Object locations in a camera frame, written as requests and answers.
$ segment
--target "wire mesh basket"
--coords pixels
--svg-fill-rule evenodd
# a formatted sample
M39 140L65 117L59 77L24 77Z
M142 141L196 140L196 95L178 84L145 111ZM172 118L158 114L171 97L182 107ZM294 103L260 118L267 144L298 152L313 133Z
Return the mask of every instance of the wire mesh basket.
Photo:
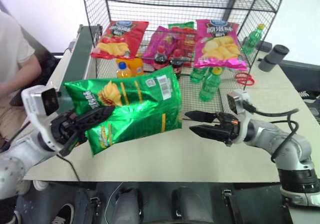
M144 34L139 51L143 53L151 36L158 26L168 27L168 24L193 21L197 29L196 20L215 19L239 24L237 31L240 43L257 27L264 24L262 39L264 40L273 20L279 10L282 0L84 0L87 19L90 26L100 26L100 33L91 31L93 44L111 20L113 21L148 21L149 26ZM254 50L245 56L248 72L252 67L258 51ZM98 59L96 64L96 78L115 77L117 69L114 60ZM144 65L146 72L153 71L149 65ZM203 110L207 112L222 111L224 105L220 95L208 103L199 100L200 85L190 83L190 68L182 69L179 80L184 112ZM234 72L224 71L221 76L221 89L243 88L234 78Z

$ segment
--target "white wall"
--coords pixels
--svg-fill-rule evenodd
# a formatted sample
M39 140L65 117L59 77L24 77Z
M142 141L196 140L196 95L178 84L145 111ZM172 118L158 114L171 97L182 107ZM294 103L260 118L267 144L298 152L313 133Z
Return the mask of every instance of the white wall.
M87 24L83 0L2 0L17 21L51 52L63 52ZM320 65L320 0L283 0L267 41L290 49L287 60Z
M63 52L87 25L83 0L1 0L15 19L51 52Z
M286 60L320 65L320 0L283 0L266 41L287 46Z

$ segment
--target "brand logo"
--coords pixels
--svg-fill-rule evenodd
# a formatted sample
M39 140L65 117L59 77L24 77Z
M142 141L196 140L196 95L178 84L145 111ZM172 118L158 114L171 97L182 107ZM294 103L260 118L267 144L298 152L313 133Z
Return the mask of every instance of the brand logo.
M213 26L227 26L227 21L223 21L223 20L210 20L210 24L212 24Z
M117 21L115 25L126 27L132 25L132 21Z

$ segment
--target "table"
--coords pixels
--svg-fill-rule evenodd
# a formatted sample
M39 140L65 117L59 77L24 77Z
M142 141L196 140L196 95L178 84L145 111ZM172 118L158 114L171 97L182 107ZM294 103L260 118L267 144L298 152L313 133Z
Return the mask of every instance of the table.
M48 82L50 85L62 80L69 57L64 56L60 61ZM256 83L247 88L253 104L265 112L300 109L292 119L300 124L298 134L311 143L312 159L320 176L320 159L317 156L320 127L317 121L279 66L270 73L261 71L257 66L255 63L251 71ZM226 93L232 91L227 86L221 89ZM271 120L258 115L254 118ZM226 147L223 143L200 138L189 130L189 126L197 124L184 120L182 129L119 143L95 157L89 144L84 143L76 147L67 159L73 163L82 181L279 181L277 169L267 152L245 144ZM289 132L286 124L279 124L279 127ZM23 133L32 128L29 126ZM76 181L70 166L57 157L34 166L25 179Z

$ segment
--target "blue bottle cap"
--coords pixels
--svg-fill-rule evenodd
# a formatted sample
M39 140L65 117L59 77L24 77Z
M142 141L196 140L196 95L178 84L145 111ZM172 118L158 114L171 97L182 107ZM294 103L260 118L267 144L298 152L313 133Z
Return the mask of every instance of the blue bottle cap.
M119 69L125 70L127 68L127 65L125 62L119 62Z

